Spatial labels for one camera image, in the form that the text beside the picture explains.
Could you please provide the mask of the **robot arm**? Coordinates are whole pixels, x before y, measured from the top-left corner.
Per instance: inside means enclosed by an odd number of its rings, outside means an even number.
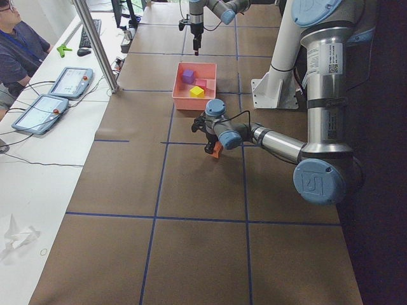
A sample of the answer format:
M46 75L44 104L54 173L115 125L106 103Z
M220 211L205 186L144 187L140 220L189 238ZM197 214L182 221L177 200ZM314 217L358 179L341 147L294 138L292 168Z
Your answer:
M194 121L205 150L251 142L294 165L297 192L316 205L334 205L361 187L363 173L345 141L347 51L375 33L377 1L279 1L282 13L268 72L251 81L253 107L270 111L289 131L226 115L210 100Z
M189 25L193 34L193 51L195 56L199 55L202 34L204 33L204 8L208 9L226 25L230 24L238 13L247 11L251 6L249 0L192 0L189 1L189 13L186 18L179 22L179 29Z

